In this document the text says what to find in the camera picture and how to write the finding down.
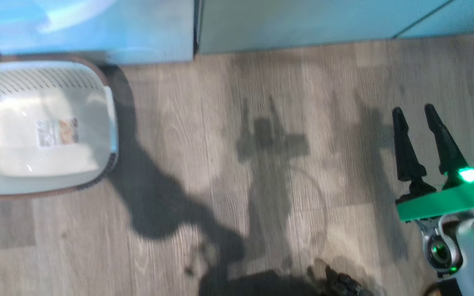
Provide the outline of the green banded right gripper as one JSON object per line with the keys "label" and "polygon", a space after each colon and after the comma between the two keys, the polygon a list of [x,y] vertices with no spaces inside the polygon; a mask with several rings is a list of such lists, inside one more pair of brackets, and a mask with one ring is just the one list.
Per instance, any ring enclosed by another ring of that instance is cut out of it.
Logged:
{"label": "green banded right gripper", "polygon": [[[448,180],[455,180],[457,185],[407,201],[398,201],[397,213],[402,222],[474,209],[474,168],[467,167],[466,159],[433,104],[426,104],[424,111],[428,127],[436,141],[440,174],[448,174]],[[397,179],[401,182],[421,180],[427,175],[426,169],[416,157],[408,136],[409,126],[400,107],[393,109],[393,131]]]}

